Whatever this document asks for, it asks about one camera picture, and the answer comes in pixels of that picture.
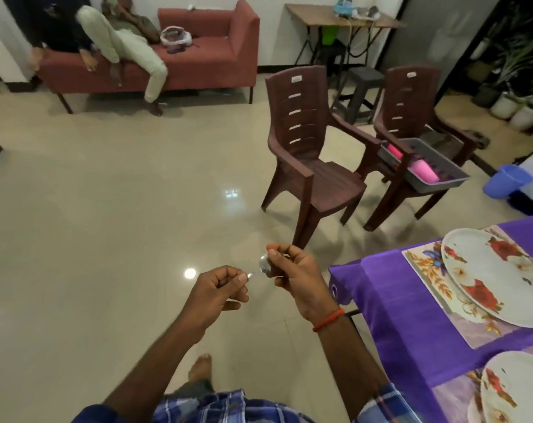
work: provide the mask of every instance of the tablecloth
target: tablecloth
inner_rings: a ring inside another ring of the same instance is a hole
[[[533,257],[533,217],[499,226]],[[332,266],[331,282],[362,312],[390,380],[427,421],[447,423],[431,389],[501,351],[532,346],[533,329],[470,348],[402,255],[413,246]]]

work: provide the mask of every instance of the blue trash can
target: blue trash can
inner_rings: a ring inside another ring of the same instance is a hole
[[[516,164],[504,164],[484,185],[482,191],[493,199],[505,199],[525,184],[533,182],[533,176]]]

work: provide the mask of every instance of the oval plate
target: oval plate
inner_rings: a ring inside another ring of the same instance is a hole
[[[533,259],[490,233],[460,228],[441,244],[446,270],[460,290],[495,318],[533,328]]]
[[[486,423],[533,423],[533,355],[511,351],[490,359],[480,395]]]

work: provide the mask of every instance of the sofa backrest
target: sofa backrest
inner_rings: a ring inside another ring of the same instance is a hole
[[[227,37],[232,10],[158,9],[161,29],[181,26],[195,37]]]

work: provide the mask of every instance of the beige floor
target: beige floor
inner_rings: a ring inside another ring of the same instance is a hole
[[[256,270],[271,241],[290,241],[298,202],[260,210],[274,172],[263,77],[242,94],[169,99],[164,118],[135,101],[48,92],[0,94],[0,423],[66,422],[104,399],[175,318],[198,271]],[[329,130],[324,160],[355,169],[363,147]],[[487,177],[452,190],[423,219],[404,203],[380,229],[362,224],[386,185],[379,174],[346,227],[324,220],[308,250],[327,274],[386,249],[521,215],[483,195]],[[221,316],[181,363],[214,357],[219,390],[286,402],[319,423],[347,420],[315,334],[284,291],[256,276],[250,302]]]
[[[468,95],[447,94],[436,110],[454,126],[481,132],[491,140],[487,149],[476,150],[478,156],[497,169],[533,151],[533,136],[513,130],[507,121],[492,116],[488,109],[474,105],[470,99]]]

